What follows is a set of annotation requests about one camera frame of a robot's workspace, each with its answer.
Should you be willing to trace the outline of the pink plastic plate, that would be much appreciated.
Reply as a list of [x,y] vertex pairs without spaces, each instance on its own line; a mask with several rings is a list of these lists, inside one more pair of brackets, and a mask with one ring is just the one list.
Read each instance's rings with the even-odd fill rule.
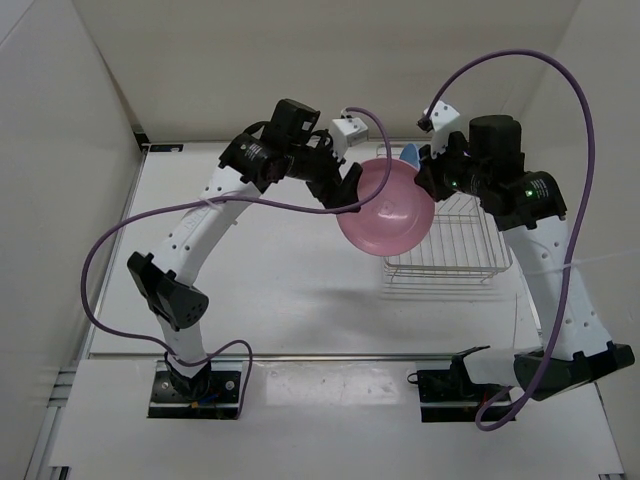
[[382,191],[356,213],[337,216],[345,238],[357,249],[390,257],[419,245],[431,229],[435,202],[415,183],[418,170],[395,159]]

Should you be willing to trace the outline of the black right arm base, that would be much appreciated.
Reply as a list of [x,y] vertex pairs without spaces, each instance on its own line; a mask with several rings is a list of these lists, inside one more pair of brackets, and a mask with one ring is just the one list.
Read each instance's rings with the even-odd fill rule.
[[518,385],[516,351],[476,346],[418,361],[407,381],[418,388],[421,421],[475,421],[478,411],[506,387]]

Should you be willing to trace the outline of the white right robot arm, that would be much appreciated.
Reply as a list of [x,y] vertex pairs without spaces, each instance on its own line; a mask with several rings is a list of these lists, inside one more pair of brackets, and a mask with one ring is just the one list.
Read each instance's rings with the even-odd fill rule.
[[455,356],[452,393],[470,400],[485,385],[527,389],[546,353],[550,362],[532,395],[536,401],[633,365],[632,348],[612,340],[579,271],[565,259],[567,207],[552,175],[526,169],[520,123],[509,115],[482,116],[463,134],[457,117],[436,113],[418,125],[432,139],[420,150],[416,184],[436,201],[456,193],[478,199],[519,264],[542,333],[532,351],[477,347]]

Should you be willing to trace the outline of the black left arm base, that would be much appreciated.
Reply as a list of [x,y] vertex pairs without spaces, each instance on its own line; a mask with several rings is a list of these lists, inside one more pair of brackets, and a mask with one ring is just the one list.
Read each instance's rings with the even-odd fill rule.
[[182,375],[164,355],[156,362],[147,408],[150,419],[237,420],[251,369],[242,362],[209,362]]

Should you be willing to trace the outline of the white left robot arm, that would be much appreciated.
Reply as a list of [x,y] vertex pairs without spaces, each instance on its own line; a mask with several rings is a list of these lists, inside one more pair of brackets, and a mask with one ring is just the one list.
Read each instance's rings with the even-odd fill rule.
[[211,363],[206,358],[199,320],[208,297],[195,281],[205,260],[227,230],[273,184],[285,177],[306,183],[324,208],[357,203],[362,174],[352,165],[342,175],[348,148],[368,137],[366,124],[344,113],[319,130],[320,113],[282,99],[268,121],[246,127],[225,148],[208,184],[205,203],[191,208],[150,253],[131,254],[127,268],[156,316],[170,351],[165,358],[171,386],[189,401],[210,391]]

